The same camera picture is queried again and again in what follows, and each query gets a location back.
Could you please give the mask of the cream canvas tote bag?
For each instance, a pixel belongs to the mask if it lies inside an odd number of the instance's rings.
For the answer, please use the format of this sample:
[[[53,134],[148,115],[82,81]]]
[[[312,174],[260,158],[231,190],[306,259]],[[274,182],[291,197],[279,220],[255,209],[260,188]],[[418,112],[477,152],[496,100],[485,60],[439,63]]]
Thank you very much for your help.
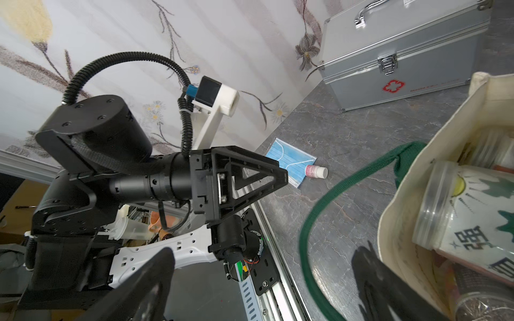
[[[301,269],[309,294],[328,320],[342,320],[318,286],[309,261],[310,232],[325,208],[360,181],[393,165],[397,191],[380,218],[377,233],[380,260],[419,296],[450,317],[445,299],[432,276],[432,254],[411,238],[430,172],[436,161],[455,161],[473,133],[486,126],[513,126],[513,76],[473,75],[468,98],[429,143],[400,145],[339,182],[313,207],[299,237]]]

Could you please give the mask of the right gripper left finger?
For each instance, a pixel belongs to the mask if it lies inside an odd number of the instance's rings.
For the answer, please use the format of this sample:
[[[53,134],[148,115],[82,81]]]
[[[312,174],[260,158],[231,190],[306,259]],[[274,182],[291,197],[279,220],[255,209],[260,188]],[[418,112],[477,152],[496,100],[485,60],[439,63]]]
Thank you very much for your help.
[[[174,270],[173,252],[165,248],[78,319],[164,320]]]

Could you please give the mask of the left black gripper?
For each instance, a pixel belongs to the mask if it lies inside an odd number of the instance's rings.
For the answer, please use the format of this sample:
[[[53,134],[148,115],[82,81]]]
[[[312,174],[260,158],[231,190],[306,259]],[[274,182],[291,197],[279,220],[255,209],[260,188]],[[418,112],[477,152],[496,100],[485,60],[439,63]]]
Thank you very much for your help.
[[[205,215],[209,225],[221,220],[221,213],[236,213],[289,182],[277,160],[236,146],[191,151],[190,174],[194,213]]]

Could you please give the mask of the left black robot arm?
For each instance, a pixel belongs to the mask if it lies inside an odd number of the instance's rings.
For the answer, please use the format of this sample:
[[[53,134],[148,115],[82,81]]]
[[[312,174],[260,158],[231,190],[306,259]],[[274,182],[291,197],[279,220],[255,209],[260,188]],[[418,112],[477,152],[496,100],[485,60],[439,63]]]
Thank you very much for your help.
[[[87,309],[129,287],[160,251],[165,272],[255,259],[263,239],[248,208],[288,183],[278,162],[240,147],[153,156],[124,100],[104,95],[56,108],[36,135],[62,166],[32,218],[24,310]],[[202,227],[146,246],[99,240],[122,205],[171,201],[204,215]]]

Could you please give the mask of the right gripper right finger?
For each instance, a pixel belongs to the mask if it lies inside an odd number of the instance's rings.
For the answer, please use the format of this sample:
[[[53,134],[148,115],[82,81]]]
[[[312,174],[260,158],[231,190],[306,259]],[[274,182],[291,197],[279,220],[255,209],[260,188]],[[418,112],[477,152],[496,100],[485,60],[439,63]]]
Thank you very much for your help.
[[[447,320],[378,258],[371,243],[352,257],[365,320]]]

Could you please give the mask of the large strawberry label jar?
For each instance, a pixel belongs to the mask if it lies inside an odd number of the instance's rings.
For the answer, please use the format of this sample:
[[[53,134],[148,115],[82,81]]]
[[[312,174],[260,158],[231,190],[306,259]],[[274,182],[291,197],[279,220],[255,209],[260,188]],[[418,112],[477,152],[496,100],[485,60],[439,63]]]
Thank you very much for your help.
[[[512,286],[513,174],[435,163],[412,241]]]

